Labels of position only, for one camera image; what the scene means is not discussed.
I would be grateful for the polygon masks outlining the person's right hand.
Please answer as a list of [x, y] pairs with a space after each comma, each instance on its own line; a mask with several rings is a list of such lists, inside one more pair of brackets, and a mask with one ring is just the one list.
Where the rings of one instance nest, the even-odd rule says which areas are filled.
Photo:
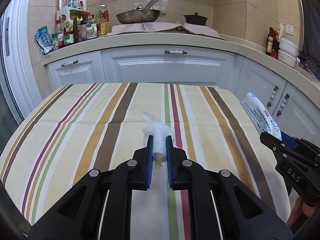
[[291, 226], [298, 219], [298, 216], [301, 212], [306, 217], [312, 217], [316, 209], [316, 206], [310, 207], [306, 205], [302, 197], [298, 196], [286, 224]]

